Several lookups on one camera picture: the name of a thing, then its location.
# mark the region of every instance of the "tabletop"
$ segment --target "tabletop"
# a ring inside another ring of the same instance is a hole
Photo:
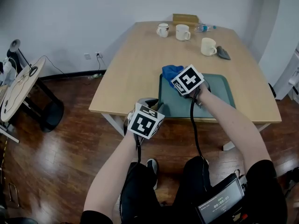
[[[135,102],[144,97],[158,98],[159,76],[166,65],[193,66],[201,73],[223,75],[231,89],[237,110],[255,123],[281,121],[279,110],[260,67],[234,30],[217,29],[191,32],[189,41],[175,37],[170,25],[167,38],[156,34],[160,22],[137,22],[126,41],[110,63],[93,97],[92,112],[126,115]],[[200,52],[204,37],[214,39],[231,60]],[[197,118],[215,122],[212,118]]]
[[[37,61],[31,62],[34,64],[33,66],[38,67],[35,74],[29,77],[29,66],[25,66],[24,69],[18,74],[14,82],[8,88],[3,105],[1,108],[1,120],[4,122],[9,121],[9,119],[14,115],[14,113],[19,109],[20,105],[31,91],[31,88],[35,84],[38,79],[39,73],[43,69],[43,65],[45,64],[45,57],[41,57]]]

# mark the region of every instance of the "electrical outlet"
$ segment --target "electrical outlet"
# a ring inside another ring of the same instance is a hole
[[[90,54],[89,53],[84,53],[84,57],[86,60],[90,60],[91,57],[90,57]]]
[[[99,58],[103,58],[103,54],[101,52],[96,52],[95,55],[99,55]]]

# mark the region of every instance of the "black baseboard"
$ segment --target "black baseboard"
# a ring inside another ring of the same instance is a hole
[[[47,77],[41,77],[41,80],[54,80],[54,79],[62,79],[62,78],[70,78],[70,77],[85,77],[85,76],[92,76],[94,74],[104,75],[105,72],[106,72],[106,70],[88,70],[88,71],[57,74],[57,75],[52,75],[52,76],[47,76]]]

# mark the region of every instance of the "black sleeve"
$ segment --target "black sleeve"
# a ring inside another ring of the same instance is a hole
[[[244,198],[248,217],[260,224],[285,224],[287,207],[284,194],[277,181],[276,171],[270,160],[255,163],[248,171],[247,190]]]
[[[112,224],[109,217],[97,211],[84,211],[81,216],[80,224]]]

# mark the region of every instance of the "water bottle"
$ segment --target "water bottle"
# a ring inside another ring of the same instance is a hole
[[[195,26],[195,31],[196,32],[208,32],[211,31],[213,29],[216,29],[216,26],[213,25],[209,25],[209,24],[205,24],[205,23],[199,23]]]

